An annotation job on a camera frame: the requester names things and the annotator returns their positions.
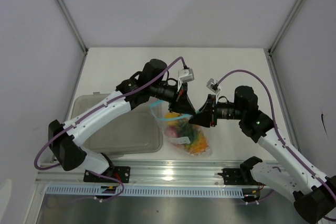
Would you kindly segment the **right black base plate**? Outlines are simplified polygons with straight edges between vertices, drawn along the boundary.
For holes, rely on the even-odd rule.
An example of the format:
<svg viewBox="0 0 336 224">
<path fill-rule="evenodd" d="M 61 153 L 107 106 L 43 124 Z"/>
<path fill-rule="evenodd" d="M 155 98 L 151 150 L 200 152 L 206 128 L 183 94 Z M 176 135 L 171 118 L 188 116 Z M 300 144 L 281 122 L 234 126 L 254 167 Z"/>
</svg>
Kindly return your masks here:
<svg viewBox="0 0 336 224">
<path fill-rule="evenodd" d="M 223 168 L 217 175 L 222 178 L 225 185 L 265 185 L 254 180 L 251 174 L 251 169 L 248 168 Z"/>
</svg>

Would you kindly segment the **yellow toy lemon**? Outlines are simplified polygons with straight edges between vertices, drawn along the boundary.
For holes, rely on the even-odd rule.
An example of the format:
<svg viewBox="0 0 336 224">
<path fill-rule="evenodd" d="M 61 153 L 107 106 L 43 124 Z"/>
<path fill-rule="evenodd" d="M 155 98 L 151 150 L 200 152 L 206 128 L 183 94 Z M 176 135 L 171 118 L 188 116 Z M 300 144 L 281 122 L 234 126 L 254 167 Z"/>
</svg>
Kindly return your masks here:
<svg viewBox="0 0 336 224">
<path fill-rule="evenodd" d="M 171 112 L 171 113 L 167 113 L 167 114 L 165 115 L 165 119 L 167 119 L 168 121 L 174 121 L 174 120 L 176 120 L 176 118 L 178 118 L 179 116 L 181 116 L 180 113 Z"/>
</svg>

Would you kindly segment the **aluminium front rail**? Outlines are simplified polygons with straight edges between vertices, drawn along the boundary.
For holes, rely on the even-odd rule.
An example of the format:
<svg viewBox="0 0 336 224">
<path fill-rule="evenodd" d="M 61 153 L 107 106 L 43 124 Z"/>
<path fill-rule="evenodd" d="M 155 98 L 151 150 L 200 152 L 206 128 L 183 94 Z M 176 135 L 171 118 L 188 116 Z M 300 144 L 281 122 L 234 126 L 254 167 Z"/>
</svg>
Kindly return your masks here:
<svg viewBox="0 0 336 224">
<path fill-rule="evenodd" d="M 238 168 L 242 161 L 155 161 L 116 159 L 116 166 L 129 166 L 128 185 L 168 187 L 215 187 L 224 184 L 218 175 L 223 168 Z M 61 167 L 40 171 L 35 184 L 83 185 L 85 170 L 64 172 Z"/>
</svg>

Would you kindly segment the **purple toy onion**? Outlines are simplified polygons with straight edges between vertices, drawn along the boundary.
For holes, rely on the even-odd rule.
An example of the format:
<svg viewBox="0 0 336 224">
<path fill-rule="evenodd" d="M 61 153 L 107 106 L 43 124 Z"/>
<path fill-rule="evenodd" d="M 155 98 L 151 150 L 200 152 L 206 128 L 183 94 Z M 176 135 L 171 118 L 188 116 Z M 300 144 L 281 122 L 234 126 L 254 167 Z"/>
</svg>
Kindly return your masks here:
<svg viewBox="0 0 336 224">
<path fill-rule="evenodd" d="M 169 126 L 164 130 L 164 134 L 169 138 L 179 138 L 181 137 L 180 129 L 178 127 Z"/>
</svg>

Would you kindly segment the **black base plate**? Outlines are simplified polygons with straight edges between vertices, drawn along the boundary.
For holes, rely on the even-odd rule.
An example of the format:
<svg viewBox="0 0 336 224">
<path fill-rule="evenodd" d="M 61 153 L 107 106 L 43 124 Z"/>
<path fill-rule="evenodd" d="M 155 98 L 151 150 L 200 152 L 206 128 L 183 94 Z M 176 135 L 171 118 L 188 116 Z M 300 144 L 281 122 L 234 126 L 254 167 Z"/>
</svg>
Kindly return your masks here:
<svg viewBox="0 0 336 224">
<path fill-rule="evenodd" d="M 102 176 L 107 176 L 110 178 L 117 179 L 122 183 L 129 183 L 131 174 L 131 167 L 129 166 L 115 166 L 114 169 L 107 169 Z M 101 176 L 97 176 L 89 172 L 85 171 L 83 181 L 86 183 L 112 183 L 113 181 L 110 179 L 102 178 Z"/>
<path fill-rule="evenodd" d="M 265 185 L 254 180 L 251 174 L 251 169 L 248 168 L 223 168 L 217 175 L 222 178 L 225 185 Z"/>
</svg>

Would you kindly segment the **right aluminium frame post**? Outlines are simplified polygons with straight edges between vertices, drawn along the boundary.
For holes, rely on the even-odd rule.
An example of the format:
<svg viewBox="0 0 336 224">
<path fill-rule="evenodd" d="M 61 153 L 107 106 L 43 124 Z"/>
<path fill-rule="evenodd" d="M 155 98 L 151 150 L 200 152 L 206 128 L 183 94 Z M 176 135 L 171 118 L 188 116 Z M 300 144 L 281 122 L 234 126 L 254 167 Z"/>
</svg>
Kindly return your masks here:
<svg viewBox="0 0 336 224">
<path fill-rule="evenodd" d="M 293 5 L 291 6 L 284 22 L 282 23 L 279 31 L 277 32 L 273 42 L 271 43 L 270 48 L 268 49 L 268 54 L 272 57 L 275 53 L 277 47 L 283 40 L 284 36 L 288 32 L 292 23 L 295 21 L 297 15 L 299 14 L 302 6 L 304 5 L 306 0 L 295 0 Z"/>
</svg>

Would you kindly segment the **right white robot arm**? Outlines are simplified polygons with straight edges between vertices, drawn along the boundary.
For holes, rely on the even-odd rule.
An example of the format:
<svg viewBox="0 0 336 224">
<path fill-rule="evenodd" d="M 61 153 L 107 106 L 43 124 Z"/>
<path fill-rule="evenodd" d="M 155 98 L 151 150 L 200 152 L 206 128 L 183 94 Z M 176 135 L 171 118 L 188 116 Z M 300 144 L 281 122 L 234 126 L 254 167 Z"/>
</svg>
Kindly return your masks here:
<svg viewBox="0 0 336 224">
<path fill-rule="evenodd" d="M 258 97 L 251 87 L 237 87 L 233 102 L 219 102 L 215 95 L 208 95 L 200 112 L 189 123 L 215 127 L 218 120 L 237 120 L 241 131 L 285 169 L 279 172 L 252 157 L 252 165 L 240 170 L 244 183 L 256 181 L 267 185 L 293 203 L 308 223 L 317 223 L 335 209 L 335 177 L 316 168 L 281 136 L 274 121 L 259 110 Z"/>
</svg>

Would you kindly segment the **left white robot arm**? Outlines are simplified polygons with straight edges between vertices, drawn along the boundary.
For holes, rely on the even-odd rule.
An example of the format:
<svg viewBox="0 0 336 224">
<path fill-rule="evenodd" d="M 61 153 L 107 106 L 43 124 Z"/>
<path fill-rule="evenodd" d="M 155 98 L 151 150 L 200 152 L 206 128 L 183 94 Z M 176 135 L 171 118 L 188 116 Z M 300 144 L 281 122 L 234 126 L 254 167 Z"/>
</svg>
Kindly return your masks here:
<svg viewBox="0 0 336 224">
<path fill-rule="evenodd" d="M 159 59 L 151 59 L 141 71 L 123 80 L 105 99 L 81 115 L 60 123 L 52 121 L 48 126 L 49 148 L 65 171 L 83 168 L 94 172 L 102 181 L 114 176 L 113 163 L 104 153 L 96 153 L 83 145 L 88 138 L 112 120 L 157 98 L 169 104 L 169 111 L 194 115 L 196 113 L 187 95 L 187 84 L 194 80 L 193 70 L 187 65 L 178 71 L 175 84 L 169 84 L 171 65 Z"/>
</svg>

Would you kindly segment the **aluminium frame post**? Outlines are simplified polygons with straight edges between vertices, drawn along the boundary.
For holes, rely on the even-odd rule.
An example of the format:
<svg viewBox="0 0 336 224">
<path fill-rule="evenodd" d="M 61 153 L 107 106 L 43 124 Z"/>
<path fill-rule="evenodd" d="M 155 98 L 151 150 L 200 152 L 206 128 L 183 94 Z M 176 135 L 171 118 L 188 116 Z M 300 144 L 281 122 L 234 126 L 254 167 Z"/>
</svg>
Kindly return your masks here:
<svg viewBox="0 0 336 224">
<path fill-rule="evenodd" d="M 295 0 L 293 5 L 291 6 L 284 22 L 282 23 L 279 31 L 277 32 L 273 42 L 271 43 L 270 48 L 268 49 L 268 54 L 272 57 L 275 53 L 277 47 L 283 40 L 284 36 L 288 32 L 292 23 L 295 21 L 297 15 L 299 14 L 302 6 L 304 5 L 306 0 Z"/>
<path fill-rule="evenodd" d="M 66 3 L 65 3 L 65 1 L 64 0 L 54 0 L 54 1 L 57 5 L 61 15 L 63 16 L 70 32 L 72 33 L 75 41 L 77 42 L 79 48 L 81 49 L 81 51 L 84 54 L 86 54 L 87 51 L 88 51 L 88 48 L 85 45 L 85 42 L 84 42 L 76 24 L 75 24 L 75 21 L 74 21 L 72 15 L 71 15 Z"/>
</svg>

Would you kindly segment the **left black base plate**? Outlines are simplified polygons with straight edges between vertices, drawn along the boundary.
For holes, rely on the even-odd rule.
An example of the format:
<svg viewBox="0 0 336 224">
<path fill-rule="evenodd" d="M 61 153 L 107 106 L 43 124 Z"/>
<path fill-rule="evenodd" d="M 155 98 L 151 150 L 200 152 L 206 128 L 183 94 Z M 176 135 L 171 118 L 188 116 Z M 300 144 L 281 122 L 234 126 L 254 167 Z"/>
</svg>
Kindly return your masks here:
<svg viewBox="0 0 336 224">
<path fill-rule="evenodd" d="M 129 183 L 131 174 L 131 167 L 129 166 L 115 166 L 114 169 L 107 169 L 102 176 L 107 176 L 110 178 L 117 179 L 122 183 Z M 101 176 L 97 176 L 89 172 L 85 171 L 83 181 L 86 183 L 112 183 L 113 181 L 110 179 L 102 178 Z"/>
</svg>

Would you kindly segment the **clear zip top bag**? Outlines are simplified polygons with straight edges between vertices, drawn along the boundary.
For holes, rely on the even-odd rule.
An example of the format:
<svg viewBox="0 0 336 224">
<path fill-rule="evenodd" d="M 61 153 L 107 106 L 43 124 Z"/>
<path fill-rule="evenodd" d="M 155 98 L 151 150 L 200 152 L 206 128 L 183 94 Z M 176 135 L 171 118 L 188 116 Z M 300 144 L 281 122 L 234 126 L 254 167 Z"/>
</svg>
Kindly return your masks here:
<svg viewBox="0 0 336 224">
<path fill-rule="evenodd" d="M 187 137 L 169 138 L 164 134 L 164 130 L 165 130 L 166 127 L 169 127 L 169 126 L 178 127 L 179 123 L 189 121 L 189 118 L 191 116 L 189 114 L 181 114 L 181 116 L 176 118 L 176 120 L 168 121 L 167 119 L 165 119 L 165 115 L 167 113 L 171 113 L 171 112 L 170 111 L 166 111 L 166 112 L 162 111 L 162 104 L 163 103 L 164 102 L 162 100 L 158 100 L 158 101 L 150 104 L 149 109 L 150 109 L 150 112 L 151 112 L 152 116 L 156 120 L 156 122 L 157 122 L 157 124 L 158 124 L 158 126 L 159 126 L 159 128 L 160 128 L 160 130 L 163 134 L 164 139 L 166 139 L 168 143 L 170 143 L 176 149 L 179 149 L 181 152 L 184 152 L 185 154 L 191 155 L 191 154 L 187 153 L 186 151 L 184 151 L 181 148 L 176 146 L 176 144 L 179 144 L 179 143 L 184 143 L 184 142 L 188 143 L 188 138 Z M 212 149 L 211 149 L 211 146 L 209 144 L 209 151 L 207 151 L 206 153 L 200 154 L 200 155 L 192 155 L 192 156 L 209 156 L 211 154 L 211 152 L 212 152 Z"/>
</svg>

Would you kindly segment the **grey translucent plastic bin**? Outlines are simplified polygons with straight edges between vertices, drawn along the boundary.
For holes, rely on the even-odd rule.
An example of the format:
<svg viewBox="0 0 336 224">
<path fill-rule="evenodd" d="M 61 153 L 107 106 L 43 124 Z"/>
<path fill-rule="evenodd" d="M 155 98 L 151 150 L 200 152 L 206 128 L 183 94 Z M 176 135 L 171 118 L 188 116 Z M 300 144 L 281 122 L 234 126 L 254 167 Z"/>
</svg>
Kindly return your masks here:
<svg viewBox="0 0 336 224">
<path fill-rule="evenodd" d="M 121 92 L 78 97 L 64 129 L 79 147 L 95 153 L 125 155 L 154 153 L 163 136 L 149 105 L 154 98 L 131 108 Z"/>
</svg>

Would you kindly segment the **left aluminium frame post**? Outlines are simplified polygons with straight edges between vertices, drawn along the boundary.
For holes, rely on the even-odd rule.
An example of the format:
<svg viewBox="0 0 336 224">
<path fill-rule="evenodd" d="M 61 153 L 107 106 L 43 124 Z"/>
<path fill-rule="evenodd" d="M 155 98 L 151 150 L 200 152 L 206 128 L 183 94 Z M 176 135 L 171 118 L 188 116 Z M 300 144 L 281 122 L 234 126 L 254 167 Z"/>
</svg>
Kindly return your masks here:
<svg viewBox="0 0 336 224">
<path fill-rule="evenodd" d="M 84 54 L 86 54 L 87 51 L 88 51 L 88 48 L 85 45 L 85 42 L 84 42 L 76 24 L 75 24 L 75 21 L 74 21 L 72 15 L 71 15 L 66 3 L 65 3 L 65 1 L 64 0 L 54 0 L 54 1 L 57 5 L 61 15 L 63 16 L 70 32 L 72 33 L 75 41 L 77 42 L 79 48 L 81 49 L 81 51 Z"/>
</svg>

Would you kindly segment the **orange toy pineapple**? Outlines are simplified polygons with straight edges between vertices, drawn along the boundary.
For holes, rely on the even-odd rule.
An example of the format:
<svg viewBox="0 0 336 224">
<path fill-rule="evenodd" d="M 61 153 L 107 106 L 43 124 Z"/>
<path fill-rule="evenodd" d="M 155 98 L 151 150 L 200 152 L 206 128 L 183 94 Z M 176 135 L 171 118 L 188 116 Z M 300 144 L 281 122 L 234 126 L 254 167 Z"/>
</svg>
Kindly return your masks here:
<svg viewBox="0 0 336 224">
<path fill-rule="evenodd" d="M 188 143 L 176 144 L 177 147 L 191 155 L 200 155 L 209 151 L 208 140 L 203 130 L 198 125 L 189 124 L 188 121 L 178 124 L 177 132 L 179 137 L 187 137 Z"/>
</svg>

